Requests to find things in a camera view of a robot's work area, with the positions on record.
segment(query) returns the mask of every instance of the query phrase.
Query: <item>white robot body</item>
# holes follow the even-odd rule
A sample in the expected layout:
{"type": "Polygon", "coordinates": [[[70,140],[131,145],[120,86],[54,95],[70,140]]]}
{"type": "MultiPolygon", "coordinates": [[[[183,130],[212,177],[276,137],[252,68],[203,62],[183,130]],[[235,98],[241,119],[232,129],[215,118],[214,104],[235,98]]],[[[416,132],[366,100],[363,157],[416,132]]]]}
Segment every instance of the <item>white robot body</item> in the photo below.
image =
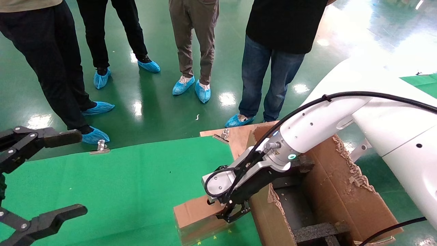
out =
{"type": "Polygon", "coordinates": [[[405,191],[437,228],[437,127],[382,157],[405,191]]]}
{"type": "MultiPolygon", "coordinates": [[[[437,106],[437,99],[383,69],[348,59],[303,102],[344,91],[372,91],[437,106]]],[[[355,122],[425,217],[437,228],[437,115],[383,98],[335,98],[282,124],[287,145],[305,153],[355,122]]]]}

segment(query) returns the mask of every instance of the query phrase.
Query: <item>white robotic arm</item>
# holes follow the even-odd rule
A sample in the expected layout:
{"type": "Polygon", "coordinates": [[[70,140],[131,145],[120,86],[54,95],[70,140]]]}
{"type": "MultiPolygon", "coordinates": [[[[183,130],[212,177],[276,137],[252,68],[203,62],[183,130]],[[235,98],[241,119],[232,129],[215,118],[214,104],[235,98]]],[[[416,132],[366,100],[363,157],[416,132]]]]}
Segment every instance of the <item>white robotic arm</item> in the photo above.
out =
{"type": "MultiPolygon", "coordinates": [[[[302,105],[323,95],[346,91],[386,93],[437,106],[437,99],[390,76],[383,69],[351,59],[337,65],[302,105]]],[[[279,176],[287,172],[292,159],[352,122],[360,127],[423,215],[437,228],[437,114],[384,98],[333,98],[292,116],[258,147],[257,152],[265,155],[252,162],[253,166],[241,177],[234,190],[238,194],[241,190],[250,189],[254,185],[245,184],[264,177],[260,175],[263,170],[269,170],[269,174],[272,174],[272,170],[279,176]]],[[[210,201],[218,199],[227,202],[226,197],[223,198],[223,191],[228,190],[238,178],[238,169],[232,169],[239,167],[250,151],[251,148],[246,150],[228,170],[202,178],[210,201]]],[[[250,190],[242,196],[255,192],[257,190],[250,190]]]]}

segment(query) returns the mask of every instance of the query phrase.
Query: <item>cardboard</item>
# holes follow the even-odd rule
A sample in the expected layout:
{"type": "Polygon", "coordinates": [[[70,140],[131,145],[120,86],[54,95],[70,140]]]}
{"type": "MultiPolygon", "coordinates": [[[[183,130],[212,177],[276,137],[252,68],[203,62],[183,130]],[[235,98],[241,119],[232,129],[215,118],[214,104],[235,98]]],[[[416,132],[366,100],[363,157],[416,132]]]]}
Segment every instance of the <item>cardboard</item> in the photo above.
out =
{"type": "Polygon", "coordinates": [[[220,203],[207,205],[207,199],[207,196],[199,197],[173,208],[182,246],[191,246],[231,225],[215,216],[223,210],[220,203]]]}
{"type": "MultiPolygon", "coordinates": [[[[247,146],[253,146],[268,129],[266,126],[256,128],[249,135],[247,146]]],[[[305,153],[314,161],[315,166],[304,178],[302,189],[317,223],[335,224],[344,221],[350,227],[352,239],[362,242],[398,222],[378,193],[366,185],[358,186],[356,182],[350,181],[350,177],[355,177],[354,180],[367,178],[362,176],[358,167],[355,166],[355,171],[351,170],[348,153],[342,147],[343,143],[338,140],[338,136],[334,136],[305,153]],[[361,175],[359,177],[356,174],[357,169],[361,175]]],[[[270,185],[253,195],[250,200],[261,242],[264,246],[295,245],[292,233],[286,233],[289,228],[285,215],[282,214],[281,203],[277,195],[269,196],[272,193],[276,194],[270,185]]],[[[393,230],[374,241],[389,237],[376,244],[386,245],[394,241],[391,236],[402,231],[401,228],[393,230]]]]}

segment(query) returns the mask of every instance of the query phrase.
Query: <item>jeans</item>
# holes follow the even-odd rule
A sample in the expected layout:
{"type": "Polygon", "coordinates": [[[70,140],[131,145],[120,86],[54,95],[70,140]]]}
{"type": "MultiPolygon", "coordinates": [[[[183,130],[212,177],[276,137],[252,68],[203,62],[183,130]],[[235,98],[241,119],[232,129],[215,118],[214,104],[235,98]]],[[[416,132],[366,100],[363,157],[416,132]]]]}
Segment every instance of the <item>jeans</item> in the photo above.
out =
{"type": "MultiPolygon", "coordinates": [[[[105,43],[107,3],[108,0],[77,0],[79,12],[85,24],[85,37],[95,67],[109,67],[108,50],[105,43]]],[[[133,53],[137,57],[147,55],[135,0],[111,0],[111,3],[125,27],[133,53]]]]}
{"type": "Polygon", "coordinates": [[[264,120],[275,121],[284,104],[288,84],[298,72],[304,57],[305,54],[271,50],[246,36],[242,64],[243,96],[239,105],[240,114],[253,117],[258,113],[263,79],[271,60],[270,87],[264,99],[264,120]]]}
{"type": "Polygon", "coordinates": [[[74,20],[67,3],[0,13],[0,32],[25,56],[49,105],[67,128],[87,125],[81,111],[94,105],[85,92],[74,20]]]}

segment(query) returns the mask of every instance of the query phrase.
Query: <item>black shirt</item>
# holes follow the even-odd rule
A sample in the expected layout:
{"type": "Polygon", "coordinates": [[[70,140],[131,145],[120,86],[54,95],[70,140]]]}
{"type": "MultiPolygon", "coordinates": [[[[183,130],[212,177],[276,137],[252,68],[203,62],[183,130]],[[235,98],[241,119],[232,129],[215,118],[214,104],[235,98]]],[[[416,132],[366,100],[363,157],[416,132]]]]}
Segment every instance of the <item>black shirt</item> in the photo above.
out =
{"type": "Polygon", "coordinates": [[[254,0],[246,34],[269,49],[311,51],[328,0],[254,0]]]}

